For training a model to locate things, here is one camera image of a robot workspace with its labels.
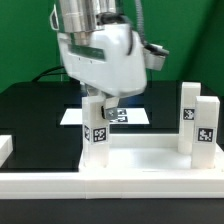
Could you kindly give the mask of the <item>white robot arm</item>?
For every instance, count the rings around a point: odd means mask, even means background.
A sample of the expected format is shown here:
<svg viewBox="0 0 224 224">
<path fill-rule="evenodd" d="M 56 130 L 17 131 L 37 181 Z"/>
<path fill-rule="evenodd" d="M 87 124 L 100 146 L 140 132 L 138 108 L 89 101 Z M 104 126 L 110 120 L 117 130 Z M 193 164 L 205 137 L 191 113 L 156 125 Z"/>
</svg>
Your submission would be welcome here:
<svg viewBox="0 0 224 224">
<path fill-rule="evenodd" d="M 146 71 L 161 70 L 169 51 L 147 42 L 140 0 L 138 29 L 119 10 L 119 0 L 55 0 L 50 14 L 67 74 L 103 96 L 102 115 L 117 116 L 121 98 L 142 93 Z"/>
</svg>

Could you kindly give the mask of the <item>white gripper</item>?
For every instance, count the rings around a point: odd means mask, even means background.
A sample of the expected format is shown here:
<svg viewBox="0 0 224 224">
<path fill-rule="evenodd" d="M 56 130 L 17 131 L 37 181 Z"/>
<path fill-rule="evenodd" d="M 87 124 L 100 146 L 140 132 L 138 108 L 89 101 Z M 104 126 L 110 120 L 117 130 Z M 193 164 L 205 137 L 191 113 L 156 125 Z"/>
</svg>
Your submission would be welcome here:
<svg viewBox="0 0 224 224">
<path fill-rule="evenodd" d="M 137 32 L 133 31 L 133 49 L 127 54 L 130 44 L 128 24 L 105 25 L 103 30 L 90 36 L 90 47 L 101 49 L 104 60 L 79 56 L 71 50 L 68 34 L 58 33 L 58 44 L 67 74 L 83 83 L 88 96 L 97 96 L 100 91 L 115 96 L 106 98 L 103 117 L 115 120 L 118 116 L 119 98 L 141 94 L 147 85 L 143 46 Z"/>
</svg>

